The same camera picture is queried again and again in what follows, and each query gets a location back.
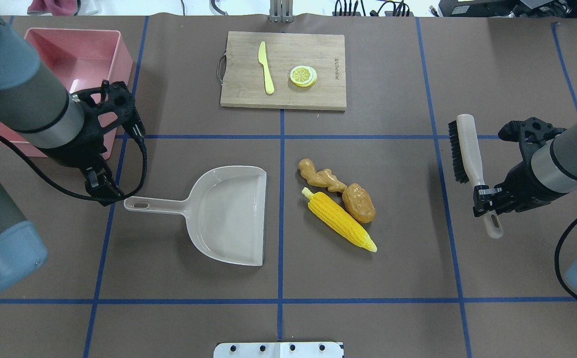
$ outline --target pink bin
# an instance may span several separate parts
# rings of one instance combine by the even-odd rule
[[[102,80],[109,83],[123,81],[126,84],[129,81],[133,61],[119,31],[32,28],[24,38],[70,93],[98,88]],[[99,117],[102,126],[115,119],[114,113]],[[0,135],[28,157],[45,157],[40,150],[1,123]],[[105,134],[107,152],[102,155],[104,159],[109,159],[111,155],[115,135],[116,129]]]

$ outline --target yellow corn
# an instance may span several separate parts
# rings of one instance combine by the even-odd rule
[[[308,188],[303,188],[302,193],[308,198],[308,208],[336,233],[354,245],[377,252],[377,246],[366,230],[328,195],[313,193]]]

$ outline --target lemon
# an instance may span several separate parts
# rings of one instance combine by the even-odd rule
[[[309,66],[296,66],[290,71],[290,80],[296,86],[308,88],[317,81],[317,72]]]

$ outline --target dustpan handle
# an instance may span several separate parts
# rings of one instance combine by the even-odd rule
[[[129,211],[182,215],[184,202],[178,200],[132,196],[123,201],[123,206],[125,206],[125,209]]]

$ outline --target pink towel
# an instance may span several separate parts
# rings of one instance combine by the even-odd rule
[[[27,14],[52,13],[54,16],[72,16],[79,11],[77,0],[32,0]]]

